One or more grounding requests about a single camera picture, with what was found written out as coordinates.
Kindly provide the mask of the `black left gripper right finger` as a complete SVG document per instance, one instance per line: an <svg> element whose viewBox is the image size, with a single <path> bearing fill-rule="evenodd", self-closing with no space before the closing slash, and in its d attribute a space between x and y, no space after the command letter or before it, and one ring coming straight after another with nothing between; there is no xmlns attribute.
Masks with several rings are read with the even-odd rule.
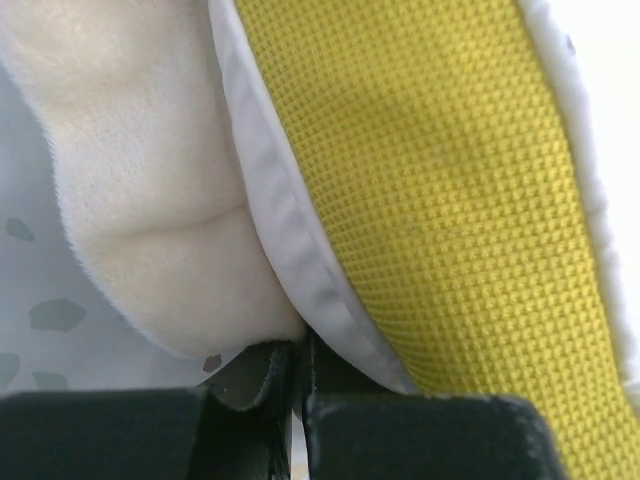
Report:
<svg viewBox="0 0 640 480"><path fill-rule="evenodd" d="M396 394L315 334L301 349L299 388L313 479L567 476L543 417L517 397Z"/></svg>

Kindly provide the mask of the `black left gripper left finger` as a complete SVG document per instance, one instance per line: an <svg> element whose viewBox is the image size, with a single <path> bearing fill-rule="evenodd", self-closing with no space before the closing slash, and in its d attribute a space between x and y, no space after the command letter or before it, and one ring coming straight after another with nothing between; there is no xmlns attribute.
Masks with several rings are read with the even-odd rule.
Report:
<svg viewBox="0 0 640 480"><path fill-rule="evenodd" d="M4 479L287 479L293 346L249 347L196 387L12 394Z"/></svg>

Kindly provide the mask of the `white pillowcase with cream ruffle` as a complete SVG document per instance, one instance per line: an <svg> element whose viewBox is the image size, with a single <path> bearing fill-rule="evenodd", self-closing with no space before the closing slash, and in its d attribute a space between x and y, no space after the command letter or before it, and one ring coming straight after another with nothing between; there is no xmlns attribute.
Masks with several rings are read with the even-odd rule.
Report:
<svg viewBox="0 0 640 480"><path fill-rule="evenodd" d="M232 1L5 1L1 63L62 224L130 324L184 357L317 333L417 387L334 253Z"/></svg>

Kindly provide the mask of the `cream yellow dotted pillow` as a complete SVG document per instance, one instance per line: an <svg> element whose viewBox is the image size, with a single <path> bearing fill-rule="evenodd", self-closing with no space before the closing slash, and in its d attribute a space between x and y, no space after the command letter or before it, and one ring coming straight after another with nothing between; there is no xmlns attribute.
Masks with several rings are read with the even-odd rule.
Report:
<svg viewBox="0 0 640 480"><path fill-rule="evenodd" d="M331 250L417 388L526 399L570 478L637 478L549 3L236 8Z"/></svg>

